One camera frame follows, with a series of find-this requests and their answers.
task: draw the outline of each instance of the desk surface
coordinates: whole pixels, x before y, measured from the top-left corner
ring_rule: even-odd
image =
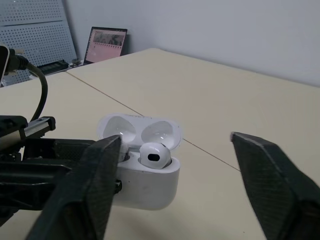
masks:
[[[235,168],[231,132],[277,143],[320,184],[320,88],[153,48],[68,73],[142,115],[176,120],[186,140]]]
[[[42,115],[56,118],[47,138],[96,140],[99,119],[110,113],[134,112],[67,73],[48,76],[48,99]],[[0,89],[2,115],[31,118],[41,94],[31,80]],[[106,239],[117,240],[264,240],[241,174],[183,141],[172,154],[181,170],[173,203],[160,211],[113,207]],[[0,239],[22,240],[38,212],[19,211],[0,228]]]

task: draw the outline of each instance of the laptop screen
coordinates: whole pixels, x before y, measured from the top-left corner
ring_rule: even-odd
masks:
[[[126,29],[92,28],[84,63],[97,63],[121,56]]]

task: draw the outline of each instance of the white earbud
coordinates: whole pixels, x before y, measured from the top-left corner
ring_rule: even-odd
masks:
[[[171,162],[170,150],[161,143],[148,142],[140,147],[140,163],[151,169],[163,169]]]

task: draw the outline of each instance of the airpods case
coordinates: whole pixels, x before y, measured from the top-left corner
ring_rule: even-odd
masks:
[[[140,147],[145,143],[161,143],[170,151],[176,149],[183,137],[174,121],[146,116],[110,114],[97,127],[99,139],[121,135],[129,147],[128,157],[117,167],[117,179],[122,190],[113,198],[113,204],[128,208],[159,210],[175,198],[180,162],[171,157],[171,163],[162,169],[152,169],[139,162]]]

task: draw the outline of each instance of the perforated metal panel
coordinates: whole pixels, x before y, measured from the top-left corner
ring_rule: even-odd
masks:
[[[0,0],[0,42],[23,49],[36,66],[77,57],[62,0]],[[24,82],[29,75],[18,71],[2,83]]]
[[[70,30],[66,21],[2,26],[0,42],[9,48],[23,49],[23,56],[39,66],[64,59],[71,63],[76,58]],[[16,76],[6,76],[5,84],[11,85],[29,80],[28,71],[18,71]]]
[[[64,20],[61,0],[0,0],[0,26]]]

